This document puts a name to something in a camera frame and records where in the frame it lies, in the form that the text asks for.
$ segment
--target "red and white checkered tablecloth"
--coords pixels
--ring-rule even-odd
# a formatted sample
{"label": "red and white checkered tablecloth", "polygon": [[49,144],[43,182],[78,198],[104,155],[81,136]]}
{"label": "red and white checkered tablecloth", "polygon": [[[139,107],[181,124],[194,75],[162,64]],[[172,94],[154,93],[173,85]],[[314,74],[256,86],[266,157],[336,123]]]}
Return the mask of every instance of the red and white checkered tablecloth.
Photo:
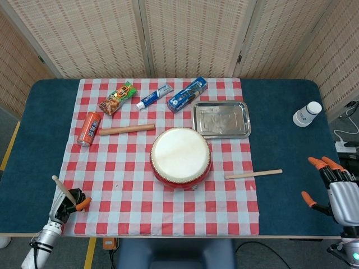
{"label": "red and white checkered tablecloth", "polygon": [[[139,91],[112,117],[98,108],[126,81]],[[87,79],[76,97],[59,179],[80,188],[92,202],[86,212],[71,214],[64,235],[86,236],[235,236],[258,235],[259,212],[254,178],[224,180],[224,175],[252,171],[248,139],[208,140],[212,168],[195,190],[172,190],[151,171],[155,138],[171,127],[192,127],[191,105],[173,114],[166,106],[174,93],[138,111],[136,104],[168,83],[177,93],[193,79]],[[209,78],[200,100],[242,100],[237,78]],[[76,143],[88,112],[99,112],[99,128],[155,123],[156,130],[96,135],[90,147]]]}

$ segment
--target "drumhead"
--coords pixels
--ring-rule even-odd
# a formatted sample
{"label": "drumhead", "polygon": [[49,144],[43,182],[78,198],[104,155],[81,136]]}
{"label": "drumhead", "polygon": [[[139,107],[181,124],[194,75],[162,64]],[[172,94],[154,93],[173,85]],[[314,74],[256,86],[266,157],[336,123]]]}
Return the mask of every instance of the drumhead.
{"label": "drumhead", "polygon": [[203,136],[196,131],[172,128],[154,142],[151,162],[164,179],[187,183],[204,173],[210,164],[210,151]]}

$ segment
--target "toothpaste cap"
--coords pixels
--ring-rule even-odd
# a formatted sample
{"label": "toothpaste cap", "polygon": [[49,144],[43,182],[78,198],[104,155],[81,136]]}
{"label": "toothpaste cap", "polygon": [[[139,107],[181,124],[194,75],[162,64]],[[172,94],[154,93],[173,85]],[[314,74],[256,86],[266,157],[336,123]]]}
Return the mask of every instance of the toothpaste cap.
{"label": "toothpaste cap", "polygon": [[145,108],[145,104],[143,102],[139,102],[136,106],[139,110]]}

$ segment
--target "floor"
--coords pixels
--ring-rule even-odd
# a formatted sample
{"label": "floor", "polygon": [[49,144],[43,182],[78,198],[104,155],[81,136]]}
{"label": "floor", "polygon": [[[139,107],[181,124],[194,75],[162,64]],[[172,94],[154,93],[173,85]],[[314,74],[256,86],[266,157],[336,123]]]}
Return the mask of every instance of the floor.
{"label": "floor", "polygon": [[[359,112],[353,117],[354,122],[359,123]],[[6,152],[12,132],[15,129],[16,120],[0,109],[0,160]],[[355,128],[348,119],[337,119],[330,128],[353,131]],[[359,134],[341,135],[345,141],[359,141]],[[23,259],[30,250],[30,238],[12,238],[8,247],[0,249],[0,268],[20,268]],[[240,245],[247,239],[236,240]],[[300,268],[348,268],[343,262],[327,254],[326,249],[336,240],[323,240],[321,242],[289,240],[289,239],[261,239],[256,240],[272,247],[289,264],[291,269]],[[84,268],[88,238],[59,238],[54,251],[49,256],[46,268],[79,269]],[[246,244],[237,253],[237,266],[240,269],[281,269],[285,264],[270,250],[257,245]],[[109,254],[102,248],[102,239],[96,240],[92,268],[111,268]]]}

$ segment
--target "yellow floor marking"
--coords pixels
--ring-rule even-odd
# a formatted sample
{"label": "yellow floor marking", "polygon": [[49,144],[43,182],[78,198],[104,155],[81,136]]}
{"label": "yellow floor marking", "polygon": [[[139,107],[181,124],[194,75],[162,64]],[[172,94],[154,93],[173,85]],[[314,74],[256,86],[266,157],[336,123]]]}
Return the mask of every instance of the yellow floor marking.
{"label": "yellow floor marking", "polygon": [[92,267],[92,260],[94,258],[94,253],[95,253],[95,245],[96,245],[96,237],[91,237],[89,240],[88,252],[86,254],[84,269],[91,269]]}
{"label": "yellow floor marking", "polygon": [[7,160],[9,159],[9,156],[10,156],[10,153],[11,153],[11,150],[12,150],[12,146],[13,146],[13,143],[15,141],[15,138],[16,138],[16,135],[17,135],[17,130],[19,130],[19,126],[20,126],[20,122],[17,122],[16,124],[16,127],[15,127],[15,130],[14,132],[12,133],[12,137],[11,137],[11,140],[10,140],[10,143],[7,147],[7,150],[5,152],[5,156],[4,156],[4,159],[2,160],[2,163],[1,163],[1,166],[0,166],[0,170],[5,170],[5,166],[7,164]]}

